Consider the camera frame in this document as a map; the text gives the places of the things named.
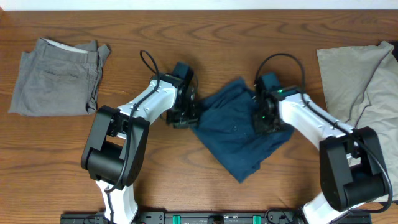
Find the dark blue shorts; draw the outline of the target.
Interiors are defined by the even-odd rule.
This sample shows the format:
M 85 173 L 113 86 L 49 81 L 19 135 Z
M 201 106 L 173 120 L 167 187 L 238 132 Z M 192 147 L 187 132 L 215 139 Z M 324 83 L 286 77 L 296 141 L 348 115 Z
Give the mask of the dark blue shorts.
M 242 78 L 201 100 L 203 112 L 192 128 L 197 138 L 221 165 L 241 184 L 261 167 L 261 162 L 287 142 L 293 127 L 257 134 L 252 116 L 258 109 L 254 91 Z

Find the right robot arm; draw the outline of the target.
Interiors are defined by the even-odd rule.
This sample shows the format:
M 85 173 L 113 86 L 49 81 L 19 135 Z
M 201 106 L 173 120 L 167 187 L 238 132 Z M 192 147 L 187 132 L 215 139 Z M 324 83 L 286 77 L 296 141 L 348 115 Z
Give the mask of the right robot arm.
M 295 128 L 318 150 L 322 191 L 297 212 L 268 215 L 270 223 L 369 223 L 358 208 L 392 196 L 379 138 L 328 114 L 296 86 L 284 88 L 273 73 L 254 81 L 259 109 L 254 129 L 274 134 Z

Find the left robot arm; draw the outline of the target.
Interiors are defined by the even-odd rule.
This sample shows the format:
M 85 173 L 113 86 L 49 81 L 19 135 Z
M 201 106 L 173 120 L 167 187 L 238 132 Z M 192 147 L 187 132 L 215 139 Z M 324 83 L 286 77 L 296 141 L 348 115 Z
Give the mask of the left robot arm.
M 138 211 L 133 183 L 144 162 L 150 125 L 166 115 L 175 129 L 199 122 L 199 106 L 192 85 L 194 71 L 182 62 L 171 73 L 160 73 L 136 98 L 117 108 L 97 110 L 81 167 L 95 180 L 105 202 L 105 211 L 89 215 L 83 223 L 132 223 Z

